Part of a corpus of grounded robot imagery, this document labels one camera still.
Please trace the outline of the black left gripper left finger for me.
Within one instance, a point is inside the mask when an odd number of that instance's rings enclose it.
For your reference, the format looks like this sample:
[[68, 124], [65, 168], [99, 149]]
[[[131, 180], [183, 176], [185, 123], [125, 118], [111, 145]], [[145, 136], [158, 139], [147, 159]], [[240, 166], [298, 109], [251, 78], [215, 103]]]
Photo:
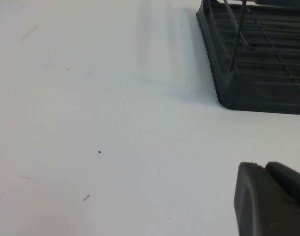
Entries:
[[300, 236], [300, 206], [265, 167], [239, 164], [234, 209], [241, 236]]

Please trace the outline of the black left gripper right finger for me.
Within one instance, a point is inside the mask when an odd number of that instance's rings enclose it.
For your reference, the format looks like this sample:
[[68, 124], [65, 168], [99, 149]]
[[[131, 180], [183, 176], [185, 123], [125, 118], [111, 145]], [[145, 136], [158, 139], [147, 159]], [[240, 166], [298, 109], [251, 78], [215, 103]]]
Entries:
[[279, 162], [269, 162], [265, 169], [300, 206], [300, 173]]

